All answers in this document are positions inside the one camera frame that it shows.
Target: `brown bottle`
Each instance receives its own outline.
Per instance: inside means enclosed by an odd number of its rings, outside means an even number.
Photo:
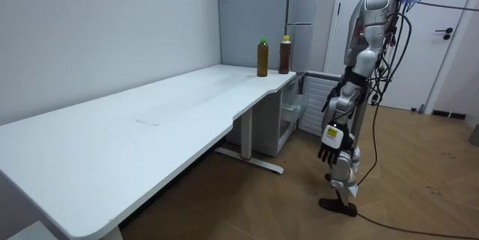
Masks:
[[[290,72],[291,42],[290,36],[284,35],[279,46],[279,69],[278,72],[287,74]]]
[[[257,76],[268,75],[268,51],[269,46],[266,38],[260,38],[260,44],[257,45]]]

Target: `white door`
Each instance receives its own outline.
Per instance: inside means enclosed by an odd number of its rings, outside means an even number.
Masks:
[[[358,1],[341,0],[334,41],[330,45],[329,53],[326,56],[325,72],[342,74],[344,71],[344,50],[349,28],[348,22]],[[467,0],[422,1],[456,7],[465,7],[467,2]],[[437,32],[436,30],[452,28],[456,31],[461,14],[461,10],[430,7],[422,4],[416,4],[406,14],[412,23],[411,42],[381,105],[410,110],[426,104],[451,43],[451,39],[444,39],[445,32]],[[397,51],[396,62],[403,50],[407,31],[406,25]]]

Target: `wooden floor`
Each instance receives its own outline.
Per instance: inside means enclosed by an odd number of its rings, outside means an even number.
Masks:
[[[373,110],[359,139],[361,179],[374,162]],[[479,148],[461,120],[381,108],[376,133],[379,164],[354,203],[375,221],[409,230],[479,237]],[[321,209],[334,197],[317,159],[319,139],[296,132],[276,175],[209,155],[123,230],[136,239],[436,239],[387,230],[364,219]]]

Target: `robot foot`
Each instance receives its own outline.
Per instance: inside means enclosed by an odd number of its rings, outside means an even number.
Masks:
[[[350,203],[348,206],[345,206],[343,204],[343,201],[339,198],[338,199],[321,198],[320,206],[326,210],[349,215],[350,217],[355,217],[358,214],[358,210],[353,203]]]

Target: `yellow label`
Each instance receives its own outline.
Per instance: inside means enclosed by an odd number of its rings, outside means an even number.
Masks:
[[[336,131],[334,129],[331,129],[331,128],[328,129],[328,135],[329,136],[332,136],[333,138],[335,138],[337,134],[338,134],[338,131]]]

